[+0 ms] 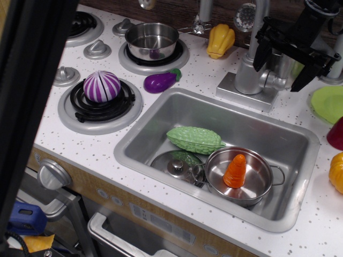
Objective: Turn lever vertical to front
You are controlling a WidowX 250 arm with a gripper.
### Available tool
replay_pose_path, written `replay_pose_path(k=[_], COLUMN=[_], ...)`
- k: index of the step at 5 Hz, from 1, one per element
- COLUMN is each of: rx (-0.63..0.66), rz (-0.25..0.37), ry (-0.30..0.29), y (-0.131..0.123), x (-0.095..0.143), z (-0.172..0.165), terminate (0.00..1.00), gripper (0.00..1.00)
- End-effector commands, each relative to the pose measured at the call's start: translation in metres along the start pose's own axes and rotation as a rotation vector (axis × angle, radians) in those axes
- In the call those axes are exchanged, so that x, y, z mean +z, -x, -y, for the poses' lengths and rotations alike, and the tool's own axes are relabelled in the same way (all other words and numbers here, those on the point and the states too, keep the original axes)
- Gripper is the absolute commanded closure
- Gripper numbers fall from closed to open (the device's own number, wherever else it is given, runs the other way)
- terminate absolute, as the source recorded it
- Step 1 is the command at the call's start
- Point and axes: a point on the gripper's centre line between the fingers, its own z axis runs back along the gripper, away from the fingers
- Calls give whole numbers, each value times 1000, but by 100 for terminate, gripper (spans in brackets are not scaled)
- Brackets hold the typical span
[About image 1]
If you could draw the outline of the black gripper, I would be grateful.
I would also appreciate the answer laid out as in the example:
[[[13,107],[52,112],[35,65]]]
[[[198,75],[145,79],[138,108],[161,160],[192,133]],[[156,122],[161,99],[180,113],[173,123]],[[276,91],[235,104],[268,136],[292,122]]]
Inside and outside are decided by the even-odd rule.
[[[318,34],[314,24],[285,22],[264,17],[263,26],[257,32],[258,47],[253,67],[260,71],[275,49],[303,64],[292,86],[291,92],[301,91],[318,75],[326,75],[341,56],[329,47]]]

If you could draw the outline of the black foreground robot arm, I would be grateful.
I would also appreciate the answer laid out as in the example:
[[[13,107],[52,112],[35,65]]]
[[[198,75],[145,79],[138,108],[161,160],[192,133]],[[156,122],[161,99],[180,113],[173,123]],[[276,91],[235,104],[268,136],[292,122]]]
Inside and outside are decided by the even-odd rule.
[[[14,201],[77,1],[11,1],[1,36],[1,234]]]

